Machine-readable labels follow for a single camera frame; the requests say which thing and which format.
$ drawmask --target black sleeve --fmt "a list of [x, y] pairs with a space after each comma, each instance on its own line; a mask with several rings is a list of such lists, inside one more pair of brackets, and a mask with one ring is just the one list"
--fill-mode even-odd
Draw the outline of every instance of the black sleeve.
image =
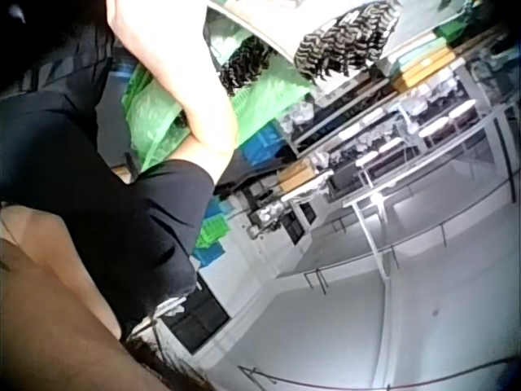
[[167, 160], [142, 173], [131, 186], [146, 200], [155, 224], [191, 255], [215, 187], [210, 175], [189, 161]]

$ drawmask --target bare skin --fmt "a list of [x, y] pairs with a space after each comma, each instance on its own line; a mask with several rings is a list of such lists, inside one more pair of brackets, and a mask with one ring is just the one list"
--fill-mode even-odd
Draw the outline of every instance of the bare skin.
[[[170, 158], [199, 165], [216, 182], [237, 122], [203, 40], [205, 14], [203, 0], [107, 0], [114, 33], [186, 111], [191, 134]], [[173, 58], [173, 46], [195, 62]], [[61, 218], [17, 206], [2, 211], [2, 224], [2, 378], [27, 390], [165, 390], [118, 342], [116, 317]]]

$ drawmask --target hanging clothes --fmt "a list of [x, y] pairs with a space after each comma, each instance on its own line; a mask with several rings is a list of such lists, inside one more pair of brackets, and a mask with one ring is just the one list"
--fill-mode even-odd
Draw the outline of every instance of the hanging clothes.
[[305, 35], [295, 65], [309, 80], [330, 76], [330, 71], [348, 76], [351, 71], [367, 70], [380, 59], [397, 22], [394, 2], [372, 2], [354, 8]]

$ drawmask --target black clothing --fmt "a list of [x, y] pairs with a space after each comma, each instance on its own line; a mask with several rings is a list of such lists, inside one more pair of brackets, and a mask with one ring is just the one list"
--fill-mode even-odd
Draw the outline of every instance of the black clothing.
[[103, 34], [82, 34], [72, 51], [53, 53], [45, 81], [0, 94], [0, 201], [65, 221], [126, 338], [162, 301], [195, 289], [189, 255], [214, 186], [184, 160], [128, 186], [103, 162], [94, 110], [112, 64]]

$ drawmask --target person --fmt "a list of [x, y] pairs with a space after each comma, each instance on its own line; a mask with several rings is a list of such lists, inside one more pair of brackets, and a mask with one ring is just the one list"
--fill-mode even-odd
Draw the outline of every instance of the person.
[[[212, 389], [184, 366], [157, 376], [123, 346], [158, 305], [195, 289], [190, 252], [236, 143], [233, 108], [203, 39], [206, 11], [204, 0], [107, 0], [112, 31], [77, 27], [0, 94], [6, 386]], [[130, 185], [96, 152], [94, 109], [111, 68], [112, 32], [190, 126], [166, 161]]]

